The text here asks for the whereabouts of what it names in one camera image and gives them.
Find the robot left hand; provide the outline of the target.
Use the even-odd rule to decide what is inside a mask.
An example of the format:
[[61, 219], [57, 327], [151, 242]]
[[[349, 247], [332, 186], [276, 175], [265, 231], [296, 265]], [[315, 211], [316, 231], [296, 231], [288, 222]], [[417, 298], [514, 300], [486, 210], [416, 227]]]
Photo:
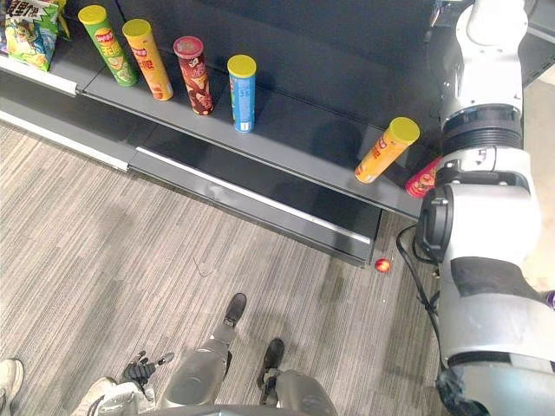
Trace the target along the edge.
[[125, 366], [121, 380], [123, 382], [133, 382], [139, 388], [143, 388], [148, 382], [156, 370], [168, 364], [174, 359], [174, 353], [166, 353], [162, 355], [158, 360], [150, 361], [147, 357], [147, 352], [141, 350], [136, 354], [130, 362]]

